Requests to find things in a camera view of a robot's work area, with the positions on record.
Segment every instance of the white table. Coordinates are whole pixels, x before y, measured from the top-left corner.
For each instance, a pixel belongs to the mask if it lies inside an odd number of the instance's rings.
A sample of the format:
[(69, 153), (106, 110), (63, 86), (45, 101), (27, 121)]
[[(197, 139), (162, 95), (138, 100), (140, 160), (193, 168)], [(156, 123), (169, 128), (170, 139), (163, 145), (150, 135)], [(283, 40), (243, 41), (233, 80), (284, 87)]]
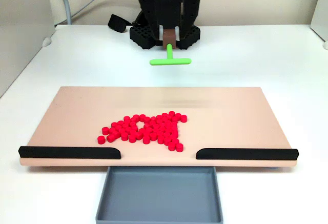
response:
[(58, 26), (0, 99), (0, 223), (95, 223), (106, 168), (28, 168), (26, 145), (60, 86), (260, 86), (293, 148), (295, 168), (218, 168), (225, 224), (323, 223), (328, 169), (328, 51), (307, 25), (202, 27), (175, 57), (149, 65), (107, 26)]

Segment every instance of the gray tray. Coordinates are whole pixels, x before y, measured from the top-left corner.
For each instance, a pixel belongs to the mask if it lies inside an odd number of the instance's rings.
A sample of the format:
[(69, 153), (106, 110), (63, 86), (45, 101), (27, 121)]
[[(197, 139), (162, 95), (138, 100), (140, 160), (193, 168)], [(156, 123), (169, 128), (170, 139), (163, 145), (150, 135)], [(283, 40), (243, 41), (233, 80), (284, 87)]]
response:
[(222, 223), (215, 167), (109, 167), (96, 222)]

